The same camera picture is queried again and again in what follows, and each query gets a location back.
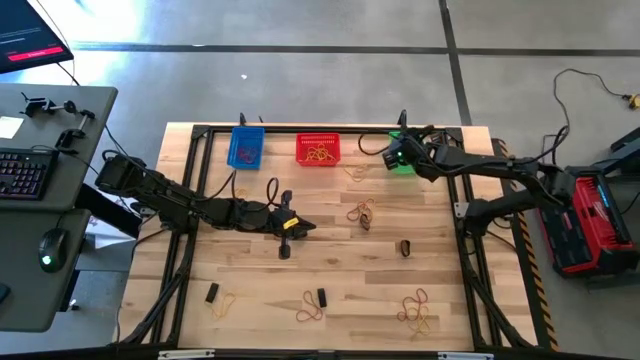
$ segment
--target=computer monitor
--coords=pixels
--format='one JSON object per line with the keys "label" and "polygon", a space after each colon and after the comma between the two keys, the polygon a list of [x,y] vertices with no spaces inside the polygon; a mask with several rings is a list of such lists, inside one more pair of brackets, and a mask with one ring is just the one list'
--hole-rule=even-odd
{"label": "computer monitor", "polygon": [[0,1],[0,74],[73,59],[27,0]]}

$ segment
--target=wooden table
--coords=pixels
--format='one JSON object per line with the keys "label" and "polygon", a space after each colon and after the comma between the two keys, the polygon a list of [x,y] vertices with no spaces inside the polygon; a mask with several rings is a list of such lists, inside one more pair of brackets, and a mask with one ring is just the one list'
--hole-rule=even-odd
{"label": "wooden table", "polygon": [[[182,180],[193,125],[167,125],[157,169],[177,182]],[[486,127],[462,129],[468,152],[493,154]],[[215,192],[231,172],[226,165],[229,140],[230,134],[215,136],[205,195]],[[293,190],[292,208],[318,228],[304,241],[293,242],[291,258],[282,261],[277,255],[279,240],[271,235],[216,231],[201,223],[180,347],[473,348],[446,179],[430,183],[416,176],[395,175],[386,170],[380,156],[362,154],[356,140],[356,135],[341,136],[338,166],[308,168],[295,162],[295,134],[266,135],[261,170],[239,171],[237,188],[246,190],[249,199],[265,202],[267,181],[277,176],[280,191]],[[370,135],[364,146],[379,149],[388,141],[387,136]],[[198,178],[203,143],[196,157],[192,188]],[[369,164],[369,170],[365,180],[354,182],[343,169],[354,170],[360,164]],[[476,197],[502,195],[497,179],[473,176],[472,183]],[[221,196],[230,196],[230,190]],[[375,199],[369,232],[346,218],[357,202],[368,198]],[[158,227],[156,220],[151,221],[140,236]],[[510,231],[493,225],[490,229],[512,241]],[[159,235],[136,251],[120,311],[123,337],[158,296],[169,237],[169,233]],[[412,244],[411,256],[406,259],[396,250],[402,239]],[[484,244],[496,302],[523,337],[535,343],[516,254],[490,236]],[[204,302],[211,282],[220,284],[216,305],[227,293],[237,297],[228,315],[220,320]],[[307,308],[302,302],[304,291],[315,294],[317,288],[325,288],[327,293],[324,318],[296,321],[297,311]],[[430,333],[426,336],[414,335],[406,322],[396,319],[402,299],[415,296],[417,288],[429,296]],[[168,333],[173,308],[172,302],[164,334]],[[485,339],[489,339],[484,306],[478,312]]]}

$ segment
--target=keyboard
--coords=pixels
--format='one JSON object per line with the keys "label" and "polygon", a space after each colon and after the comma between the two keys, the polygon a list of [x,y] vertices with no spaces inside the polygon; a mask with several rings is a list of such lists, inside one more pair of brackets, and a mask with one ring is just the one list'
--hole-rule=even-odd
{"label": "keyboard", "polygon": [[58,154],[57,150],[0,148],[0,201],[42,199]]}

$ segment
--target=concrete floor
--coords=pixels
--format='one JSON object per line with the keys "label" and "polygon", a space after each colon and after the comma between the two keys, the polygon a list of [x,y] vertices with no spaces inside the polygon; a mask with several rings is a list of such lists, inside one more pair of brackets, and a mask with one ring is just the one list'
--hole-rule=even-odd
{"label": "concrete floor", "polygon": [[[41,1],[71,42],[446,46],[438,0]],[[458,47],[640,46],[635,36],[640,4],[634,0],[449,0],[448,7]],[[267,122],[391,123],[406,108],[412,124],[460,124],[447,55],[75,55],[81,84],[120,90],[109,126],[128,152],[148,164],[157,160],[167,122],[236,121],[240,111],[250,120],[261,115]],[[552,96],[557,72],[566,67],[597,72],[612,90],[631,93],[640,90],[638,66],[640,57],[460,56],[473,124],[489,126],[493,136],[521,156],[539,153],[542,135],[563,125]],[[45,66],[1,75],[0,81],[69,80],[57,66]],[[612,141],[638,126],[640,115],[593,79],[567,74],[559,80],[559,96],[573,125],[558,152],[561,165],[602,159]],[[141,144],[141,134],[150,143]],[[112,146],[103,138],[99,150]],[[93,164],[100,166],[101,159],[96,157]],[[87,182],[92,181],[89,175]],[[633,194],[621,193],[619,203],[627,204]],[[640,358],[640,287],[589,293],[581,281],[561,279],[551,270],[536,232],[534,247],[561,349]],[[43,334],[1,333],[0,352],[108,343],[125,278],[116,272],[83,273],[75,294],[83,304],[81,311],[58,315]]]}

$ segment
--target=gray desk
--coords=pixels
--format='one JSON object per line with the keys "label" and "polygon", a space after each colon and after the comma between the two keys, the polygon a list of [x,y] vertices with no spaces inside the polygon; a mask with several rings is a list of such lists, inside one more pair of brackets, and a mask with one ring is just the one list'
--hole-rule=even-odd
{"label": "gray desk", "polygon": [[[93,154],[100,141],[118,91],[113,87],[92,86],[53,86],[0,84],[0,116],[23,118],[24,122],[13,139],[0,139],[0,147],[28,149],[33,145],[53,147],[61,132],[77,128],[82,116],[72,115],[64,110],[54,115],[39,112],[33,118],[20,114],[25,102],[22,94],[28,97],[47,97],[56,105],[73,101],[78,110],[87,109],[96,114],[96,119],[87,121],[83,131],[84,139],[72,144],[78,151],[76,157],[91,163]],[[81,161],[60,154],[56,170],[42,201],[3,200],[2,209],[37,209],[40,211],[63,211],[73,208],[78,192],[87,173],[87,166]]]}
{"label": "gray desk", "polygon": [[67,261],[60,271],[49,274],[38,263],[38,245],[42,234],[55,227],[59,215],[30,213],[27,220],[22,212],[0,212],[0,224],[19,224],[3,228],[0,239],[0,282],[11,288],[9,297],[0,304],[0,330],[49,329],[75,267],[90,216],[88,210],[64,215],[60,227],[69,231]]}

